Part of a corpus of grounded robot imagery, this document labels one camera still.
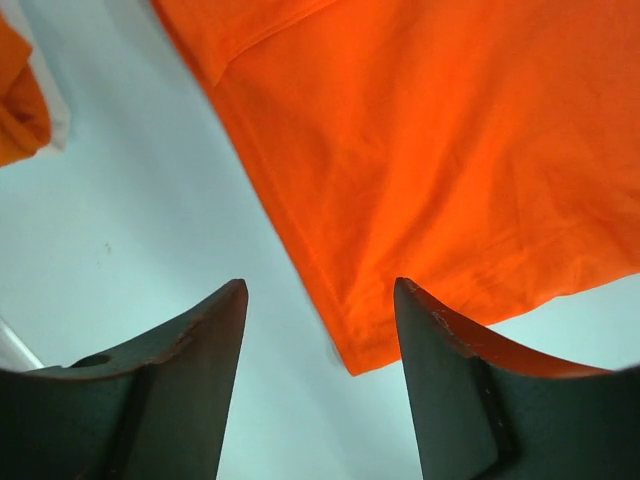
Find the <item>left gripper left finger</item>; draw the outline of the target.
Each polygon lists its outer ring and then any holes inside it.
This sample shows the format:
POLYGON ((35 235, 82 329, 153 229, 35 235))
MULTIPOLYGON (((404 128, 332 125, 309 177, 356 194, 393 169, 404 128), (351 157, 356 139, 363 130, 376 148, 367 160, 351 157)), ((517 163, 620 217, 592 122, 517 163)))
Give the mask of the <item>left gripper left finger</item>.
POLYGON ((1 374, 5 479, 213 479, 248 306, 234 279, 68 367, 1 374))

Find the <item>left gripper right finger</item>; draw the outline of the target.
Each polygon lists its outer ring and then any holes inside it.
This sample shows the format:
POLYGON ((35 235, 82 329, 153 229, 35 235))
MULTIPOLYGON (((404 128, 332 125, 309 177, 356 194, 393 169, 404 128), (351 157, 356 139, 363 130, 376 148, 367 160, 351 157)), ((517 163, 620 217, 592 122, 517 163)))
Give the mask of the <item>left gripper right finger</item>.
POLYGON ((635 479, 639 370, 519 344, 400 278, 394 307, 426 479, 635 479))

